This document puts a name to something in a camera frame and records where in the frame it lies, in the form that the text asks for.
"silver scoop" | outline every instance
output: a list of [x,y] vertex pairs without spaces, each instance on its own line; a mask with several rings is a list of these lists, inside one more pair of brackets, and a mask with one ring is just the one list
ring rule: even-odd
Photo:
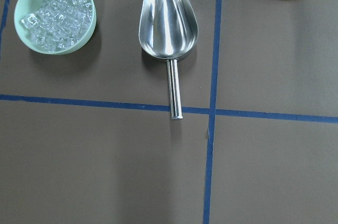
[[167,63],[172,119],[182,119],[177,61],[197,41],[198,27],[189,0],[143,0],[138,38],[152,57]]

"round bowl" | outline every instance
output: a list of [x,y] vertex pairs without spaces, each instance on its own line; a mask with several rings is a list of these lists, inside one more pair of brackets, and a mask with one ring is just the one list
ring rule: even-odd
[[21,41],[28,46],[30,49],[43,53],[43,54],[52,54],[52,55],[61,55],[61,54],[68,54],[73,51],[78,50],[82,46],[84,46],[88,40],[91,38],[95,26],[96,26],[96,10],[95,10],[95,5],[93,0],[88,0],[92,2],[92,8],[93,8],[93,17],[91,19],[91,23],[89,28],[87,29],[86,33],[82,36],[81,39],[77,43],[75,43],[73,46],[61,50],[61,51],[54,51],[54,52],[49,52],[43,49],[41,46],[34,44],[30,40],[30,32],[27,30],[23,24],[21,24],[20,20],[28,15],[29,13],[35,12],[40,9],[42,5],[42,0],[18,0],[15,6],[15,11],[14,11],[14,25],[16,32],[21,39]]

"stainless steel scoop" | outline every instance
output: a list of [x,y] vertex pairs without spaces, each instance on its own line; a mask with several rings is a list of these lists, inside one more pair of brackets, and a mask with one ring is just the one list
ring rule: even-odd
[[177,61],[194,47],[197,35],[189,0],[143,0],[138,38],[149,55],[167,63],[172,119],[183,118]]

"metal handle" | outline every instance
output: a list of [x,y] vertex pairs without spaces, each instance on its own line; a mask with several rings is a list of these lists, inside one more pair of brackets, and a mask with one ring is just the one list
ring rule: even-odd
[[182,119],[179,71],[177,59],[167,61],[171,119]]

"bowl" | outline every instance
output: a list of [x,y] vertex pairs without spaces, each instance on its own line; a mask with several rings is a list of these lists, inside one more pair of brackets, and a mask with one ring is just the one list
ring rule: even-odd
[[14,11],[14,26],[15,30],[17,32],[17,35],[21,39],[21,41],[30,49],[43,53],[43,54],[52,54],[52,55],[61,55],[61,54],[68,54],[71,52],[74,52],[84,46],[88,40],[91,38],[95,26],[96,26],[96,10],[93,0],[88,0],[89,2],[92,2],[92,19],[89,25],[89,28],[84,33],[84,35],[78,40],[77,43],[75,43],[73,46],[60,50],[60,51],[47,51],[40,45],[37,45],[33,43],[30,40],[30,32],[26,27],[20,22],[22,18],[24,18],[26,15],[36,12],[39,10],[42,6],[42,0],[18,0],[15,6]]

